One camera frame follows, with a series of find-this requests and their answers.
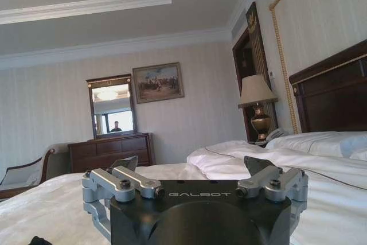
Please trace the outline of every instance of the striped wallpaper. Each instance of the striped wallpaper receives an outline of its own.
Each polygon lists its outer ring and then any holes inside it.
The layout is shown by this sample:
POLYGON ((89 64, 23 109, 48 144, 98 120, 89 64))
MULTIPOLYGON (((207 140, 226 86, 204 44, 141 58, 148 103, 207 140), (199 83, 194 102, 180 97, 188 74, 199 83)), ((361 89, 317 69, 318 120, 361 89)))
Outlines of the striped wallpaper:
POLYGON ((50 147, 93 138, 86 79, 173 62, 181 64, 185 97, 136 104, 138 131, 154 134, 157 163, 185 162, 201 146, 244 139, 226 42, 9 69, 0 71, 0 178, 50 147))
MULTIPOLYGON (((292 132, 269 4, 256 0, 280 127, 292 132)), ((281 0, 275 8, 288 74, 292 75, 367 38, 367 0, 281 0)))

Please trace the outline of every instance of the white duvet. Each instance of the white duvet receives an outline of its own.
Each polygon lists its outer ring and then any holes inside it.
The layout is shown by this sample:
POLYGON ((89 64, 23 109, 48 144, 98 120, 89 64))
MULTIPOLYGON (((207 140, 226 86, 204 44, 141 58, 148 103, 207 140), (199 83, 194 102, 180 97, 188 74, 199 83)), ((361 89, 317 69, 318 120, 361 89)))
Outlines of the white duvet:
MULTIPOLYGON (((289 166, 313 170, 367 189, 367 162, 320 157, 290 149, 266 150, 244 141, 232 141, 199 149, 188 156, 209 179, 250 177, 245 155, 268 159, 284 171, 289 166)), ((309 176, 307 210, 291 237, 291 243, 344 245, 367 244, 367 190, 306 171, 309 176)))
MULTIPOLYGON (((272 150, 232 141, 199 149, 187 164, 137 168, 157 179, 241 179, 249 174, 243 157, 269 159, 277 166, 311 169, 367 188, 367 162, 272 150)), ((309 175, 308 208, 291 237, 293 244, 367 244, 367 190, 309 175)), ((83 211, 81 174, 51 179, 0 203, 0 244, 28 244, 38 235, 52 244, 109 244, 83 211)))

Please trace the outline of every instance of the wooden headboard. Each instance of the wooden headboard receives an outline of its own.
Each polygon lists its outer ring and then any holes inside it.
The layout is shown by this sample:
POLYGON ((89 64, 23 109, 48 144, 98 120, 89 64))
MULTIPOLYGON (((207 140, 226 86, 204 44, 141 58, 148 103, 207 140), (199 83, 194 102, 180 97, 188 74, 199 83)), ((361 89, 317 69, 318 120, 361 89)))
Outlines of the wooden headboard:
POLYGON ((302 132, 367 130, 367 40, 289 80, 302 132))

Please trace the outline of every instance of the white pillow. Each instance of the white pillow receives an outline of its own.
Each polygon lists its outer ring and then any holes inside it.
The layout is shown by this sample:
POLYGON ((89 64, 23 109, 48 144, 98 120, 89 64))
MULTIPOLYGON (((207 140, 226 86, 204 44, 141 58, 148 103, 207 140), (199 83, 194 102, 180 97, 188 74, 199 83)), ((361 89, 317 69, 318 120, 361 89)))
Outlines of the white pillow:
POLYGON ((349 158, 367 161, 367 149, 357 150, 356 152, 352 153, 352 155, 349 158))
POLYGON ((349 158, 367 149, 367 132, 312 132, 271 140, 267 149, 287 148, 319 156, 349 158))

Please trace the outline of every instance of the painting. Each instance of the painting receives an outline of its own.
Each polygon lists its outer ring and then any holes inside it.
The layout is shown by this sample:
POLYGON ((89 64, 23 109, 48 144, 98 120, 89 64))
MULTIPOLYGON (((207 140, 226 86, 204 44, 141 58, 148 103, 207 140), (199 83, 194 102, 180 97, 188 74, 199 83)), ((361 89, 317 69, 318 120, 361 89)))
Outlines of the painting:
POLYGON ((182 98, 185 96, 179 63, 133 68, 132 74, 137 103, 182 98))

